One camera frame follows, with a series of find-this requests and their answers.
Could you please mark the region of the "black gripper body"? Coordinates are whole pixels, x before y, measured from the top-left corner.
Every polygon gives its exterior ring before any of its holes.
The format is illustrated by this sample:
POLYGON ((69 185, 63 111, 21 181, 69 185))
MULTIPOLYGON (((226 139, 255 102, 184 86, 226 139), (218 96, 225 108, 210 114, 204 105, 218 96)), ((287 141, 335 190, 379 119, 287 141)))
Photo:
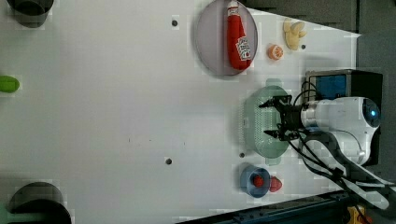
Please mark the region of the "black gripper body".
POLYGON ((281 141, 291 141, 299 137, 299 131, 304 127, 301 121, 301 105, 277 105, 281 122, 277 125, 278 138, 281 141))

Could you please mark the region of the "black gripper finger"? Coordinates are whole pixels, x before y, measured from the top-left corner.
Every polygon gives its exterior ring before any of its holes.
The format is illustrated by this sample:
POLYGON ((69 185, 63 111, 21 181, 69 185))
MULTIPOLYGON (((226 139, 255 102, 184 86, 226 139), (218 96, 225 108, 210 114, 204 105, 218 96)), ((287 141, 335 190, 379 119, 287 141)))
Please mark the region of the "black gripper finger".
POLYGON ((291 105, 291 95, 280 95, 280 96, 274 96, 265 103, 259 105, 259 108, 265 108, 265 107, 282 107, 282 106, 289 106, 291 105))
POLYGON ((264 133, 277 138, 277 139, 283 139, 284 138, 284 133, 281 132, 280 130, 266 130, 264 133))

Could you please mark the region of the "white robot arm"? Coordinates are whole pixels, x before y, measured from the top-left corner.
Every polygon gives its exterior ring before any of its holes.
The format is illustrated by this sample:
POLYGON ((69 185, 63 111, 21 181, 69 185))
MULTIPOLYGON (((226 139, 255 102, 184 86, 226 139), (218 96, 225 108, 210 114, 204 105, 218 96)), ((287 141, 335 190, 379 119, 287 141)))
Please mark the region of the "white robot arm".
POLYGON ((261 108, 273 107, 280 122, 266 133, 291 143, 305 166, 331 180, 386 216, 395 215, 395 184, 363 167, 380 127, 380 110, 366 97, 340 97, 293 105, 289 95, 274 96, 261 108))

